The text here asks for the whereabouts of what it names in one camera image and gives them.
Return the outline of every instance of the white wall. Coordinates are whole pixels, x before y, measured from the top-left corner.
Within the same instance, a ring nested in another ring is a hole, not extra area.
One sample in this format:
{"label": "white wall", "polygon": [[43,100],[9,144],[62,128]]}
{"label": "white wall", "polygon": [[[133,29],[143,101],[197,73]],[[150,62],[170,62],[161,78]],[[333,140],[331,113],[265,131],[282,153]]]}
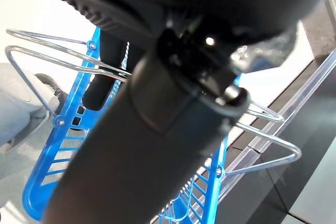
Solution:
{"label": "white wall", "polygon": [[[4,49],[8,45],[20,45],[51,56],[81,63],[69,55],[60,54],[54,50],[34,45],[27,41],[11,37],[6,29],[33,31],[36,33],[67,37],[82,41],[91,38],[95,26],[86,20],[79,12],[60,0],[0,0],[0,62],[7,62]],[[84,45],[65,45],[85,53]],[[76,72],[52,63],[43,62],[30,56],[17,55],[18,63],[32,73],[47,73],[52,76],[65,91],[69,91]]]}

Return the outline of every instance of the metal wire frame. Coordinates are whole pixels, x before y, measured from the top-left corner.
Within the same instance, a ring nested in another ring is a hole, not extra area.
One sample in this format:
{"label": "metal wire frame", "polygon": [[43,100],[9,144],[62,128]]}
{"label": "metal wire frame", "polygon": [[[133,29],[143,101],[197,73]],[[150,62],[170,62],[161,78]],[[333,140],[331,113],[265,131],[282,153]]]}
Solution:
{"label": "metal wire frame", "polygon": [[[101,66],[101,67],[104,67],[106,69],[110,69],[110,70],[118,73],[118,74],[115,74],[113,72],[109,72],[109,71],[106,71],[106,70],[103,70],[103,69],[87,68],[87,67],[73,65],[71,63],[56,59],[54,57],[50,57],[48,55],[44,55],[44,54],[29,50],[29,49],[26,49],[26,48],[23,48],[23,47],[19,47],[19,46],[8,46],[8,47],[6,47],[5,52],[6,52],[7,58],[9,59],[11,64],[14,66],[15,70],[19,73],[19,75],[23,78],[23,80],[27,83],[27,85],[30,87],[30,89],[33,91],[33,93],[38,97],[38,99],[41,101],[41,103],[44,105],[44,107],[49,111],[49,113],[52,116],[55,116],[54,111],[52,111],[52,109],[50,108],[48,103],[38,93],[38,91],[36,90],[34,85],[29,81],[29,79],[26,77],[26,75],[24,74],[22,69],[19,67],[17,62],[14,60],[14,58],[12,56],[12,51],[21,52],[23,54],[27,54],[27,55],[30,55],[32,57],[36,57],[36,58],[39,58],[39,59],[42,59],[42,60],[46,60],[46,61],[49,61],[51,63],[57,64],[57,65],[60,65],[60,66],[63,66],[63,67],[66,67],[66,68],[69,68],[69,69],[72,69],[72,70],[85,72],[85,73],[103,74],[105,76],[109,76],[111,78],[120,80],[122,82],[125,82],[127,80],[127,77],[131,75],[131,73],[129,73],[125,70],[112,67],[112,66],[110,66],[106,63],[103,63],[100,60],[97,60],[93,57],[83,55],[83,54],[78,53],[74,50],[68,49],[68,48],[60,46],[58,44],[51,43],[51,42],[46,41],[46,40],[42,40],[40,38],[61,40],[61,41],[73,42],[73,43],[78,43],[78,44],[83,44],[83,45],[85,44],[85,45],[88,46],[89,49],[95,50],[95,45],[90,44],[90,41],[88,43],[86,43],[86,42],[83,42],[83,41],[72,40],[72,39],[61,38],[61,37],[48,36],[48,35],[37,34],[37,33],[30,33],[30,32],[26,32],[26,31],[7,30],[7,33],[12,35],[12,36],[15,36],[17,38],[21,38],[21,39],[28,40],[28,41],[31,41],[31,42],[34,42],[34,43],[38,43],[42,46],[46,46],[46,47],[49,47],[49,48],[52,48],[52,49],[55,49],[55,50],[59,50],[59,51],[64,52],[66,54],[70,54],[70,55],[75,56],[77,58],[80,58],[82,60],[93,63],[97,66]],[[251,104],[260,108],[263,112],[258,112],[258,111],[252,110],[252,109],[248,109],[246,111],[247,114],[256,116],[256,117],[261,118],[261,119],[270,120],[270,121],[273,121],[273,122],[282,122],[284,120],[281,115],[277,114],[276,112],[270,110],[267,107],[264,107],[264,106],[262,106],[262,105],[260,105],[256,102],[253,102],[253,101],[251,102]],[[278,145],[280,145],[284,148],[287,148],[288,150],[290,150],[292,152],[292,154],[288,155],[286,157],[283,157],[283,158],[275,159],[273,161],[268,161],[268,162],[264,162],[264,163],[261,163],[261,164],[258,164],[258,165],[253,165],[253,166],[245,167],[245,168],[242,168],[242,169],[234,170],[234,171],[231,171],[229,173],[226,173],[226,175],[237,175],[237,174],[241,174],[241,173],[254,172],[254,171],[257,171],[257,170],[260,170],[260,169],[266,169],[266,168],[271,168],[271,167],[275,167],[275,166],[278,166],[278,165],[288,164],[288,163],[291,163],[291,162],[294,162],[294,161],[298,160],[302,155],[301,150],[297,146],[295,146],[295,145],[293,145],[293,144],[291,144],[291,143],[289,143],[285,140],[282,140],[282,139],[280,139],[276,136],[268,135],[268,134],[260,131],[259,129],[256,129],[252,126],[245,125],[245,124],[242,124],[242,123],[239,123],[239,122],[236,124],[236,126],[240,129],[244,130],[244,131],[248,131],[248,132],[251,132],[251,133],[253,133],[257,136],[261,136],[263,138],[269,139],[272,143],[275,143],[275,144],[278,144]]]}

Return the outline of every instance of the blue mesh shelf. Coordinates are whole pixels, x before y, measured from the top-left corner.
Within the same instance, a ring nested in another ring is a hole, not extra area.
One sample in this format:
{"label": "blue mesh shelf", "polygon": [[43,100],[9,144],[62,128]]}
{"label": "blue mesh shelf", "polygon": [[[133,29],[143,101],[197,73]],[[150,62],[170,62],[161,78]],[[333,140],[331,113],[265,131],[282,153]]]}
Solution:
{"label": "blue mesh shelf", "polygon": [[[92,40],[87,43],[87,55],[96,59],[99,58],[99,37],[100,30],[97,28]],[[124,69],[126,61],[127,53],[122,62]],[[86,61],[82,66],[94,67],[92,63]],[[113,102],[120,85],[119,81],[115,82],[108,100],[100,111],[86,110],[82,106],[81,98],[90,84],[90,78],[91,74],[78,73],[60,115],[54,119],[54,128],[24,188],[24,208],[36,220],[42,218],[47,203],[71,158],[105,108]],[[74,118],[77,118],[76,124],[73,123]],[[224,140],[217,152],[207,159],[194,177],[186,181],[176,198],[167,202],[151,222],[213,224],[221,179],[224,175],[226,147]]]}

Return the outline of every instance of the silver screw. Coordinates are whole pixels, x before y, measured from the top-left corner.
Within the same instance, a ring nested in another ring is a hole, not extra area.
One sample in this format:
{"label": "silver screw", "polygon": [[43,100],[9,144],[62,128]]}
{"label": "silver screw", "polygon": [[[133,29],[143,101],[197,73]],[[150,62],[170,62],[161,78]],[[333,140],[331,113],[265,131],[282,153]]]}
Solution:
{"label": "silver screw", "polygon": [[90,49],[95,50],[96,49],[96,44],[95,43],[90,43],[89,45]]}
{"label": "silver screw", "polygon": [[221,177],[221,175],[222,175],[222,168],[221,167],[216,168],[216,175],[217,175],[217,178]]}
{"label": "silver screw", "polygon": [[57,125],[59,125],[59,126],[62,126],[62,125],[64,125],[64,124],[65,124],[65,121],[62,120],[62,119],[59,119],[59,120],[57,121]]}

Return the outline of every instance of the gray surface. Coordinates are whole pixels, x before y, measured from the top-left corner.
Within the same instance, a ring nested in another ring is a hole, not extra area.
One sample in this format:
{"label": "gray surface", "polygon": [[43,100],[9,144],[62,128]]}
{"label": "gray surface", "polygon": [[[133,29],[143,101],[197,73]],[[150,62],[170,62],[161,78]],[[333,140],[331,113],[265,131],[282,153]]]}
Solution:
{"label": "gray surface", "polygon": [[315,58],[328,55],[336,48],[335,32],[324,2],[302,23]]}
{"label": "gray surface", "polygon": [[49,119],[20,147],[5,154],[0,147],[0,213],[1,224],[36,224],[23,209],[22,191],[52,129]]}
{"label": "gray surface", "polygon": [[292,214],[312,224],[336,223],[335,167],[336,141],[334,140],[290,209]]}
{"label": "gray surface", "polygon": [[304,223],[292,217],[291,215],[287,215],[281,224],[304,224]]}

